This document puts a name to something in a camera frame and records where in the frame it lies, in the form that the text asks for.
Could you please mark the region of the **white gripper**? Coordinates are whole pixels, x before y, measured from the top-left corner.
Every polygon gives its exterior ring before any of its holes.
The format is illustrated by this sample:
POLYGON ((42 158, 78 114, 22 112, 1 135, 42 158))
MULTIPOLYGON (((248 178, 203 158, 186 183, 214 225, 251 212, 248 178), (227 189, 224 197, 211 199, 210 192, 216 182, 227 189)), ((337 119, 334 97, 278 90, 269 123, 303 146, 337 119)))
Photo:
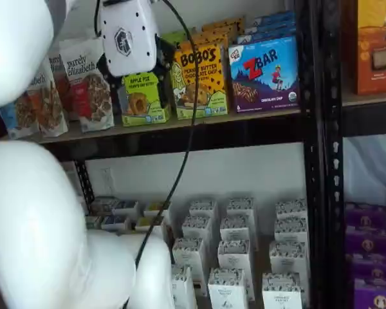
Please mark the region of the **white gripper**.
POLYGON ((170 71, 176 49, 157 35, 151 2, 102 1, 100 25, 104 53, 97 69, 109 87, 120 89, 121 76, 152 70, 161 108, 171 104, 170 71))

